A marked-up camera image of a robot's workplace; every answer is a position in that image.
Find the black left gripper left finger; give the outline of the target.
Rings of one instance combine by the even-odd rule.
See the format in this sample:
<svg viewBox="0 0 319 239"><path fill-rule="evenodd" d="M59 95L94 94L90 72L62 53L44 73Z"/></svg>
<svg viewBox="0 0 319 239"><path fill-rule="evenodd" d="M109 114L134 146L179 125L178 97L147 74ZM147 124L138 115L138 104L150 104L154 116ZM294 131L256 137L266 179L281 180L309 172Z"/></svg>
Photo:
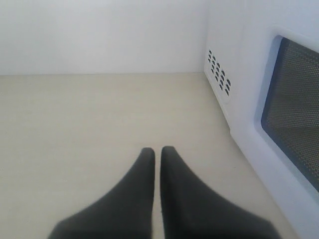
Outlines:
<svg viewBox="0 0 319 239"><path fill-rule="evenodd" d="M51 239L150 239L155 191L155 152L141 150L136 161L106 195L60 221Z"/></svg>

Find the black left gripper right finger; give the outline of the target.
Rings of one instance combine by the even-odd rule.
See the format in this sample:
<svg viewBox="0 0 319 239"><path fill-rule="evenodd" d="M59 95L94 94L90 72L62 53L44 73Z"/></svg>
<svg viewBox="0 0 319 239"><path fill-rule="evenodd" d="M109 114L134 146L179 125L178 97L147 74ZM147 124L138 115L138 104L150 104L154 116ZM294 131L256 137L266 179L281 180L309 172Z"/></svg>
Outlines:
<svg viewBox="0 0 319 239"><path fill-rule="evenodd" d="M210 189L173 146L161 150L160 200L166 239L277 239L268 220Z"/></svg>

